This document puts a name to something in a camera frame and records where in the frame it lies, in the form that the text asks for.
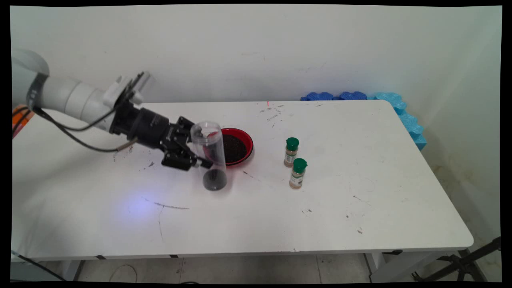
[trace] cable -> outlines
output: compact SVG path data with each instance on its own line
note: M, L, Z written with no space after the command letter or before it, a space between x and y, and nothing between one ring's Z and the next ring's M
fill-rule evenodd
M37 262L33 261L33 260L32 260L32 259L30 259L30 258L27 258L27 257L25 257L25 256L20 255L18 252L14 251L14 250L12 250L12 249L11 249L11 254L12 254L12 255L14 255L14 256L16 256L16 257L18 257L18 258L19 258L19 259L21 259L21 260L25 260L26 262L29 262L30 264L35 265L35 266L37 266L37 267L39 267L39 268L43 269L44 271L46 271L46 272L48 272L48 273L52 274L53 276L57 277L60 281L66 281L66 279L64 279L64 278L60 277L59 275L57 275L56 273L54 273L54 272L53 272L53 271L51 271L50 269L48 269L48 268L44 267L43 265L41 265L41 264L39 264L39 263L37 263Z
M18 115L19 112L23 111L23 110L27 110L28 107L21 107L19 108L18 110L16 110L16 112L12 112L12 117Z
M123 267L123 266L128 266L128 267L130 267L130 268L133 270L133 273L135 273L135 282L134 282L134 283L137 283L137 271L135 270L135 268L133 268L133 266L128 265L128 264L125 264L125 265L121 265L121 266L119 266L119 267L118 267L118 268L117 268L117 269L112 273L112 275L110 275L109 282L111 282L111 281L112 281L112 277L114 277L114 275L116 274L116 272L117 272L121 267Z
M25 114L23 114L23 116L18 120L18 122L16 123L16 125L14 125L14 128L12 129L12 137L14 137L14 133L16 132L16 130L18 129L19 125L22 123L23 120L25 120L25 118L27 118L27 116L30 114L30 110L28 110L27 112L25 112Z
M55 126L57 126L57 128L59 128L59 130L61 130L62 132L64 132L64 134L66 134L67 136L69 136L71 139L75 140L77 143L79 143L80 145L84 146L84 147L87 147L91 150L94 150L94 151L98 151L98 152L118 152L118 151L121 151L123 150L124 148L130 146L131 144L137 142L137 137L135 137L134 139L132 139L130 142L127 142L117 148L114 148L114 149L103 149L103 148L98 148L98 147L94 147L94 146L91 146L85 142L82 142L80 139L76 138L73 134L69 133L64 127L62 127L57 121L55 121L50 115L48 115L45 111L43 111L41 108L39 107L36 107L34 108L34 113L41 116L42 118L50 121L51 123L55 124Z
M107 118L108 116L110 116L110 114L116 112L116 110L121 106L121 104L118 104L117 106L115 106L112 110L108 111L107 114L101 116L100 118L98 118L97 120L95 120L94 122L92 122L91 124L85 126L85 127L82 127L82 128L73 128L73 127L68 127L64 124L61 124L55 120L53 120L53 123L57 126L61 126L62 128L66 129L66 130L71 130L71 131L76 131L76 132L81 132L81 131L85 131L87 129L89 129L90 127L98 124L100 121L102 121L103 119Z

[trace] clear plastic cylinder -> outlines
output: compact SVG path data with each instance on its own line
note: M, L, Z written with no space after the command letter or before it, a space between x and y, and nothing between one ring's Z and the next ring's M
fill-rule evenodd
M219 124L203 121L190 129L196 154L213 162L210 169L199 167L200 181L211 191L224 188L227 184L224 142Z

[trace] white table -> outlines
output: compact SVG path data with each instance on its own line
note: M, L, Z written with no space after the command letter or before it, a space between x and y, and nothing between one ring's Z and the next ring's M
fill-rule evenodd
M254 151L211 192L197 170L161 166L158 150L98 153L35 116L13 140L12 249L35 260L367 253L372 280L392 281L473 243L385 101L143 106L172 122L243 129ZM78 136L104 148L126 142L98 129ZM308 162L299 190L283 165L288 137ZM410 253L382 262L380 252L398 249Z

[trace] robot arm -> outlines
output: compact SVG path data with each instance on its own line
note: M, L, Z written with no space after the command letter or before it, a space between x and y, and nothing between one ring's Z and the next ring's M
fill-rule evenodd
M46 119L48 115L41 108L57 110L111 134L124 134L130 141L160 149L164 166L188 170L198 160L203 167L212 166L211 161L198 157L186 145L191 142L193 122L180 116L173 124L153 111L134 107L142 103L141 92L151 78L148 72L135 79L119 77L103 91L74 79L48 76L44 59L27 50L11 52L11 72L13 105L26 104Z

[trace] spice bottle label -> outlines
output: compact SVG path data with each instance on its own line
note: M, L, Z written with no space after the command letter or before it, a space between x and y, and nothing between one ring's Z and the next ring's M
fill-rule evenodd
M296 157L297 157L297 155L290 156L290 155L285 153L285 161L288 162L288 163L293 163L293 161L295 160Z
M293 174L291 175L290 177L290 182L295 185L295 186L301 186L302 185L302 178L304 177L304 175L302 176L299 176L299 177L295 177Z

